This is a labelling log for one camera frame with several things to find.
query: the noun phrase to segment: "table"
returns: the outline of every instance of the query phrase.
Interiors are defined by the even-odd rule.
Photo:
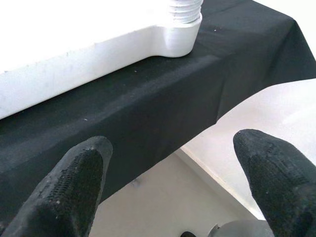
[[[212,0],[193,51],[151,57],[0,120],[0,222],[75,144],[114,146],[102,200],[273,84],[316,78],[290,17],[251,0]]]

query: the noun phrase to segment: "black tablecloth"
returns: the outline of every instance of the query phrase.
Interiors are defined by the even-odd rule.
[[[151,57],[0,120],[0,222],[75,144],[114,146],[103,199],[257,91],[316,78],[290,17],[250,0],[206,0],[193,51]]]

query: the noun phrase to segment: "white plastic object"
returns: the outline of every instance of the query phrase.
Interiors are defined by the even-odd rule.
[[[56,10],[59,11],[59,7],[67,8],[65,2],[69,1],[61,1],[60,6],[55,6]],[[51,16],[55,19],[50,26],[59,27],[51,29],[56,31],[54,34],[58,40],[52,41],[51,31],[41,32],[37,28],[28,30],[33,35],[19,36],[21,40],[16,44],[10,34],[4,36],[6,44],[0,41],[0,119],[144,58],[155,55],[181,57],[188,54],[201,24],[202,1],[165,0],[157,3],[138,0],[129,3],[123,0],[117,1],[116,5],[112,1],[104,1],[108,4],[105,13],[102,13],[104,9],[98,11],[98,1],[87,1],[89,5],[81,6],[82,11],[78,10],[80,4],[75,1],[76,7],[73,8],[71,4],[68,6],[68,18],[65,14],[64,21],[60,21],[59,25],[55,21],[63,14],[54,12],[55,15]],[[90,18],[86,16],[89,7]],[[8,8],[7,18],[11,16]],[[28,13],[25,19],[36,15],[39,9],[29,11],[23,9],[23,12]],[[43,20],[43,27],[46,27],[49,25],[48,17],[42,17],[46,17]],[[69,17],[74,17],[72,23],[77,22],[79,27],[67,24]],[[8,24],[10,19],[6,19],[4,26]],[[25,24],[24,28],[32,28],[32,24]],[[23,31],[23,22],[17,23],[16,27]],[[63,37],[60,32],[65,34],[65,43],[57,48],[57,41],[62,41],[59,38]],[[36,37],[42,41],[33,43]],[[41,48],[43,40],[48,43]]]

